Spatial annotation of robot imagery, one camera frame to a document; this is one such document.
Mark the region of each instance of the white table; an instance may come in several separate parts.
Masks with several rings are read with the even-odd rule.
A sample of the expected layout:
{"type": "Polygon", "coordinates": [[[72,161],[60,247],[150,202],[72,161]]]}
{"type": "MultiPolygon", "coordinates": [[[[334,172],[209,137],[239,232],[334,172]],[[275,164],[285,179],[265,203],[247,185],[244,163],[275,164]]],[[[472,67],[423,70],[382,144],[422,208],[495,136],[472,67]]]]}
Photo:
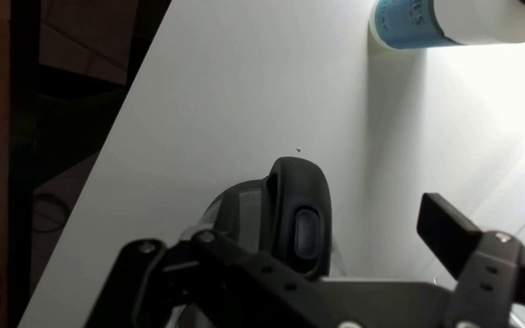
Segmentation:
{"type": "Polygon", "coordinates": [[[421,193],[471,214],[523,152],[525,45],[379,50],[371,5],[174,0],[21,327],[81,326],[122,245],[285,155],[325,172],[351,275],[415,278],[421,193]]]}

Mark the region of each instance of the dark floor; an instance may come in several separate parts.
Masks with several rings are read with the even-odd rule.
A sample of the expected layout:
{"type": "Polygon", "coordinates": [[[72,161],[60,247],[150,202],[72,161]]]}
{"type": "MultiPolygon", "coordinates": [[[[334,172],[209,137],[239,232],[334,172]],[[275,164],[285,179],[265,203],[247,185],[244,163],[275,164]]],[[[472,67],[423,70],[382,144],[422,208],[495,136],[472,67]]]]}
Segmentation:
{"type": "MultiPolygon", "coordinates": [[[[41,0],[40,64],[124,85],[137,1],[41,0]]],[[[50,194],[72,210],[96,156],[38,187],[36,199],[50,194]]],[[[61,208],[46,199],[35,201],[34,208],[31,292],[67,220],[61,208]]]]}

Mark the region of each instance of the black handle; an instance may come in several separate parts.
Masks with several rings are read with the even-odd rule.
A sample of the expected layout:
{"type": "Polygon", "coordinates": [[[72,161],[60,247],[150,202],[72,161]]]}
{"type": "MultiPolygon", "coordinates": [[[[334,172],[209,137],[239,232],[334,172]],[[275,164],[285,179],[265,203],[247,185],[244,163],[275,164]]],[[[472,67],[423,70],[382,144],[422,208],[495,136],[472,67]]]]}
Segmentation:
{"type": "Polygon", "coordinates": [[[314,163],[279,158],[262,186],[260,249],[310,280],[329,274],[331,197],[314,163]]]}

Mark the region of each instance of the bolt hole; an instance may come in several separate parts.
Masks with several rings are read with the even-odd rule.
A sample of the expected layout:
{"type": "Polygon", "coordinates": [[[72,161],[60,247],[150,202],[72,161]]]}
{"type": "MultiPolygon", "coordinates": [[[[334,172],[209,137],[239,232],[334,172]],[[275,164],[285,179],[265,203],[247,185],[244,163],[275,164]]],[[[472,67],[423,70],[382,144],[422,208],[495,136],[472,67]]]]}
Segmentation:
{"type": "Polygon", "coordinates": [[[487,272],[491,273],[491,274],[498,274],[498,269],[494,268],[493,266],[486,266],[485,269],[487,270],[487,272]]]}
{"type": "Polygon", "coordinates": [[[294,291],[296,289],[297,289],[297,284],[295,284],[294,282],[287,282],[285,284],[285,290],[286,291],[292,292],[292,291],[294,291]]]}
{"type": "Polygon", "coordinates": [[[484,291],[487,291],[487,292],[490,292],[490,291],[494,290],[494,287],[492,285],[479,284],[479,286],[481,287],[481,289],[483,289],[484,291]]]}

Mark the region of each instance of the white bottle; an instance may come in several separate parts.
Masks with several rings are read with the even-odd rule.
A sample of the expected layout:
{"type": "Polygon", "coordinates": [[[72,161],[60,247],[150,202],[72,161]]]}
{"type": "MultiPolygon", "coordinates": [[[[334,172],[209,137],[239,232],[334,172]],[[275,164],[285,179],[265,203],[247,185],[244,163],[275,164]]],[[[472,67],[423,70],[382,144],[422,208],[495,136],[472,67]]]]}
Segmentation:
{"type": "Polygon", "coordinates": [[[525,42],[525,0],[378,0],[370,29],[388,48],[525,42]]]}

